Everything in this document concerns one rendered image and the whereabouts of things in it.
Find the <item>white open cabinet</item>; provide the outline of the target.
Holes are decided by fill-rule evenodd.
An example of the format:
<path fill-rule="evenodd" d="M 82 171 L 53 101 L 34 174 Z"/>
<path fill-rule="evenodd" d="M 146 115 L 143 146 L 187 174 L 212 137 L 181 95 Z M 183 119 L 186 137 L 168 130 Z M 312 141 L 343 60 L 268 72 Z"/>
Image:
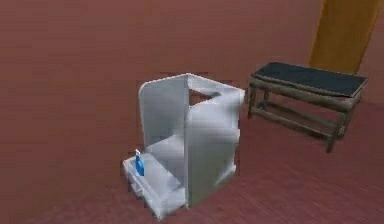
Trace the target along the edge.
<path fill-rule="evenodd" d="M 122 162 L 135 194 L 158 219 L 191 208 L 235 171 L 245 91 L 192 73 L 145 82 L 138 98 L 144 147 Z"/>

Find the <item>blue spray bottle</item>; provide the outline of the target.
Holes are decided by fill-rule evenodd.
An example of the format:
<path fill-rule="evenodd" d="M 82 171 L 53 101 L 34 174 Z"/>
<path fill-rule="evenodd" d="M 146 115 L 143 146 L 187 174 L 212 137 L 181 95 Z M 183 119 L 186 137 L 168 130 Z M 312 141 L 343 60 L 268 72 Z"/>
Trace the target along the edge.
<path fill-rule="evenodd" d="M 135 150 L 135 166 L 137 173 L 140 176 L 144 176 L 145 168 L 143 162 L 141 161 L 140 151 L 138 149 Z"/>

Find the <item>dark wooden bench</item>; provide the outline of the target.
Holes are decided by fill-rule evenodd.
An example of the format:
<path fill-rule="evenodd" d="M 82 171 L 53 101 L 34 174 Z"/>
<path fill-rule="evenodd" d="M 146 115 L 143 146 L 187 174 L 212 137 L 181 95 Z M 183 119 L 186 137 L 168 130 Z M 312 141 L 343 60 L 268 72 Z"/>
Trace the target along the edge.
<path fill-rule="evenodd" d="M 250 116 L 257 114 L 288 128 L 324 139 L 327 141 L 326 151 L 330 153 L 333 151 L 335 142 L 344 137 L 367 82 L 368 79 L 362 76 L 282 62 L 270 62 L 252 73 L 249 79 L 248 114 Z M 339 114 L 339 119 L 331 122 L 274 103 L 269 100 L 269 95 L 272 93 L 333 110 Z M 267 110 L 269 107 L 316 122 L 329 128 L 331 132 L 326 134 L 278 116 L 269 112 Z"/>

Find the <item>orange wooden door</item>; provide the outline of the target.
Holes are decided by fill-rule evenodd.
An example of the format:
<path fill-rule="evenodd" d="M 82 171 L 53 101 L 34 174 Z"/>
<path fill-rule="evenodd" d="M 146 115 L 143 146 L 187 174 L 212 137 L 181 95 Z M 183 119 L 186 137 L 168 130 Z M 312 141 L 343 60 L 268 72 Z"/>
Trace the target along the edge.
<path fill-rule="evenodd" d="M 309 65 L 356 74 L 384 0 L 324 0 Z"/>

